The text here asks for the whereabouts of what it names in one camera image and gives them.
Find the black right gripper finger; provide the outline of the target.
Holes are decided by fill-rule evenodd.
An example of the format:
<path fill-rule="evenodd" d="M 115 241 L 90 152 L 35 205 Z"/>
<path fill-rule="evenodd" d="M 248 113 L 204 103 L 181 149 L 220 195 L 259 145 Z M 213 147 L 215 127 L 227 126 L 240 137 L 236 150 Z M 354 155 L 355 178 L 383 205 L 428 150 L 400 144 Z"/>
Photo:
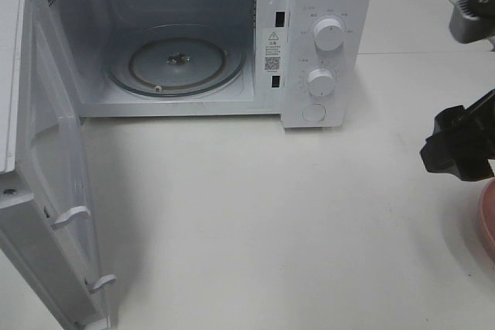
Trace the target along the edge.
<path fill-rule="evenodd" d="M 434 118 L 433 134 L 447 131 L 494 129 L 494 90 L 490 90 L 469 107 L 448 107 Z"/>

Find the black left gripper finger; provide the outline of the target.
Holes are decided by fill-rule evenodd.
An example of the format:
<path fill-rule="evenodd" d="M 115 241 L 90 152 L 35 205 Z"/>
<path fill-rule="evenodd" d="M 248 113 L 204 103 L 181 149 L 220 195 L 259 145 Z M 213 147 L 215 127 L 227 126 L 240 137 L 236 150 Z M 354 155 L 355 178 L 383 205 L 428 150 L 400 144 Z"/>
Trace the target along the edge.
<path fill-rule="evenodd" d="M 420 156 L 430 173 L 454 175 L 464 182 L 494 177 L 494 140 L 480 133 L 440 131 L 426 139 Z"/>

